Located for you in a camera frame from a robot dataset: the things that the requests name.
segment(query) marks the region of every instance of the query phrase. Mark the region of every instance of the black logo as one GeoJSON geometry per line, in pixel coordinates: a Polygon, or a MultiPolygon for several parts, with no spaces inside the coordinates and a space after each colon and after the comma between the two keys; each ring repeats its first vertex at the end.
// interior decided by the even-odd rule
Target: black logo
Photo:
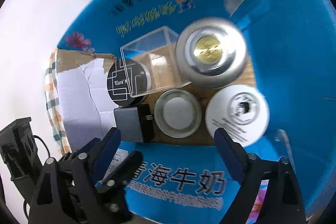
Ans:
{"type": "Polygon", "coordinates": [[[241,126],[252,123],[260,111],[257,98],[247,92],[234,95],[228,105],[227,112],[235,124],[241,126]]]}

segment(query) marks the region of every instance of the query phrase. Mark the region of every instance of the plaid fabric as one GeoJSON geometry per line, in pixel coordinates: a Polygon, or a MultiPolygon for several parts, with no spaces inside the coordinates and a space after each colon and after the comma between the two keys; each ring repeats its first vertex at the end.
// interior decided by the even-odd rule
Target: plaid fabric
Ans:
{"type": "Polygon", "coordinates": [[[67,152],[71,152],[71,148],[68,142],[62,117],[59,111],[59,100],[57,93],[57,80],[56,80],[56,54],[57,49],[51,54],[49,59],[49,68],[45,73],[45,100],[46,108],[49,117],[49,121],[52,127],[52,132],[55,141],[60,147],[60,152],[64,155],[67,152]]]}

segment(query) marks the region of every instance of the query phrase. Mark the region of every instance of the silver screw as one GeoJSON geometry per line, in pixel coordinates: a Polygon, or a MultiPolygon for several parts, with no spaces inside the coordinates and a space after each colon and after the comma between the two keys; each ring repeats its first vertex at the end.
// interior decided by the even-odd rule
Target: silver screw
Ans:
{"type": "Polygon", "coordinates": [[[52,164],[54,162],[54,158],[48,158],[47,160],[46,160],[46,163],[47,164],[52,164]]]}
{"type": "Polygon", "coordinates": [[[118,207],[118,205],[116,205],[115,203],[112,203],[111,206],[110,206],[110,210],[111,210],[113,213],[116,213],[117,211],[119,211],[119,207],[118,207]]]}
{"type": "Polygon", "coordinates": [[[84,159],[86,159],[86,157],[87,157],[87,153],[80,153],[80,154],[78,155],[78,158],[79,158],[80,160],[84,160],[84,159]]]}
{"type": "Polygon", "coordinates": [[[248,157],[250,160],[256,160],[257,159],[257,155],[255,153],[249,153],[248,157]]]}
{"type": "Polygon", "coordinates": [[[113,186],[113,185],[115,184],[115,181],[112,180],[112,179],[110,179],[110,180],[107,181],[106,184],[107,184],[107,186],[110,186],[110,187],[111,187],[111,186],[113,186]]]}
{"type": "Polygon", "coordinates": [[[289,163],[289,160],[287,158],[281,158],[281,162],[283,164],[288,164],[289,163]]]}

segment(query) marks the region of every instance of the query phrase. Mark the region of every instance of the transparent acrylic container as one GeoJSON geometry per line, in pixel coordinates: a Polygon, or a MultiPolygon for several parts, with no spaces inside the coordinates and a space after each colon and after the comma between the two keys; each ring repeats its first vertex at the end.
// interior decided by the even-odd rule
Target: transparent acrylic container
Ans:
{"type": "MultiPolygon", "coordinates": [[[[180,75],[176,65],[175,45],[178,34],[167,26],[160,27],[139,37],[120,48],[126,68],[125,58],[137,61],[146,67],[151,77],[151,88],[143,93],[134,90],[130,96],[137,97],[165,90],[180,88],[190,84],[180,75]]],[[[125,70],[127,83],[130,85],[129,70],[125,70]]]]}

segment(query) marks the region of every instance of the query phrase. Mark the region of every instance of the gold disc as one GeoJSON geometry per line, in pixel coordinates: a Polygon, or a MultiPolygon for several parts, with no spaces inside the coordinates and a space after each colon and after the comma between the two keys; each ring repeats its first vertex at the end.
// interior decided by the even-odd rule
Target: gold disc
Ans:
{"type": "Polygon", "coordinates": [[[223,54],[221,43],[210,35],[200,38],[194,49],[194,56],[204,64],[217,63],[223,54]]]}

